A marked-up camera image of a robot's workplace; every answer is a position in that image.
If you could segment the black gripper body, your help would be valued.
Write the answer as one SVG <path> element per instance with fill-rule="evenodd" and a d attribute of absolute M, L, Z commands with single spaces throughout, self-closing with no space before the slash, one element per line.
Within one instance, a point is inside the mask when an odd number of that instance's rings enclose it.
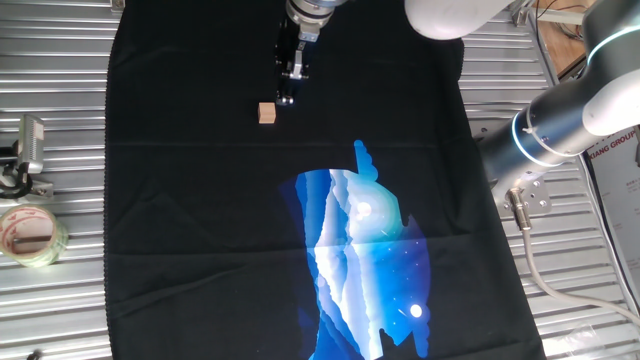
<path fill-rule="evenodd" d="M 275 45 L 276 73 L 282 78 L 306 80 L 308 78 L 310 42 L 300 38 L 300 26 L 289 18 L 280 23 Z"/>

